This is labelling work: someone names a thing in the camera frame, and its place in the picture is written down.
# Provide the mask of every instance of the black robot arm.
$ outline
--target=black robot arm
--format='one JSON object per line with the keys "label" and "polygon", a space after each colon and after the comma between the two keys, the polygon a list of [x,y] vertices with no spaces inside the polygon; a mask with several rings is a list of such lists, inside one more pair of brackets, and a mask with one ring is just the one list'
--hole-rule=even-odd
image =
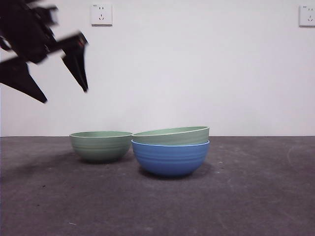
{"label": "black robot arm", "polygon": [[27,62],[40,63],[47,55],[63,50],[63,61],[84,91],[88,83],[84,69],[87,44],[82,33],[56,41],[50,26],[57,8],[29,7],[35,0],[0,0],[0,46],[17,57],[0,63],[0,83],[41,102],[47,99],[29,74]]}

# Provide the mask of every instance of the bowl rim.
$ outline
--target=bowl rim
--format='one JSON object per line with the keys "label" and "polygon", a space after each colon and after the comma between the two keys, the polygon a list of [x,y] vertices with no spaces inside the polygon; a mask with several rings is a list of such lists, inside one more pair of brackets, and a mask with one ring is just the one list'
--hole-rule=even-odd
{"label": "bowl rim", "polygon": [[142,145],[142,146],[151,146],[151,147],[166,147],[166,148],[174,148],[174,147],[196,147],[196,146],[204,146],[204,145],[208,145],[210,144],[210,140],[208,140],[208,142],[206,143],[202,143],[202,144],[190,144],[190,145],[157,145],[157,144],[142,144],[142,143],[138,143],[135,142],[134,140],[131,140],[131,143],[133,144],[137,144],[137,145]]}
{"label": "bowl rim", "polygon": [[[103,133],[103,132],[117,132],[117,133],[125,133],[126,135],[121,135],[121,136],[110,136],[110,137],[87,137],[87,136],[76,136],[78,134],[82,134],[82,133]],[[69,136],[70,137],[73,137],[73,138],[89,138],[89,139],[94,139],[94,138],[97,138],[97,139],[108,139],[108,138],[122,138],[122,137],[129,137],[131,136],[132,133],[130,132],[125,132],[125,131],[115,131],[115,130],[104,130],[104,131],[84,131],[84,132],[77,132],[77,133],[73,133],[73,134],[70,134]]]}
{"label": "bowl rim", "polygon": [[[152,135],[141,135],[143,133],[147,133],[147,132],[153,132],[153,131],[160,131],[160,130],[170,130],[170,129],[183,129],[183,128],[199,128],[200,129],[195,129],[195,130],[190,130],[190,131],[183,131],[183,132],[175,132],[175,133],[171,133],[171,134],[152,134]],[[191,133],[191,132],[196,132],[196,131],[202,131],[202,130],[207,130],[210,129],[209,126],[185,126],[185,127],[176,127],[176,128],[167,128],[167,129],[155,129],[155,130],[148,130],[148,131],[143,131],[143,132],[139,132],[136,134],[133,134],[133,137],[153,137],[153,136],[164,136],[164,135],[173,135],[173,134],[186,134],[186,133]]]}

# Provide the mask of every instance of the wall outlet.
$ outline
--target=wall outlet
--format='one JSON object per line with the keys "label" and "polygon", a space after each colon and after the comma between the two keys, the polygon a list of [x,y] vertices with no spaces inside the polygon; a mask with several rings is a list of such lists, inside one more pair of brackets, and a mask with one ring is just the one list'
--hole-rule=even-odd
{"label": "wall outlet", "polygon": [[315,27],[315,6],[300,6],[300,26]]}
{"label": "wall outlet", "polygon": [[91,24],[92,26],[112,26],[113,14],[112,4],[92,4]]}

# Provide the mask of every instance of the blue bowl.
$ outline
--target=blue bowl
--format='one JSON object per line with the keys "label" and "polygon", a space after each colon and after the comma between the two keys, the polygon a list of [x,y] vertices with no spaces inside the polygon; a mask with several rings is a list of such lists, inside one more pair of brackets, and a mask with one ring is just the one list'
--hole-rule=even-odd
{"label": "blue bowl", "polygon": [[139,164],[160,176],[184,176],[198,169],[208,153],[210,142],[197,145],[163,146],[132,142]]}

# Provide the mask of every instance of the stacked bowls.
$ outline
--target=stacked bowls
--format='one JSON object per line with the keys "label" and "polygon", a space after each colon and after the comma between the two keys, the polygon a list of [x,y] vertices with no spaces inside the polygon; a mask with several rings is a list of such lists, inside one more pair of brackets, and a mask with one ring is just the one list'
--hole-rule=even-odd
{"label": "stacked bowls", "polygon": [[209,127],[194,126],[133,134],[133,152],[148,172],[184,176],[200,167],[208,153]]}

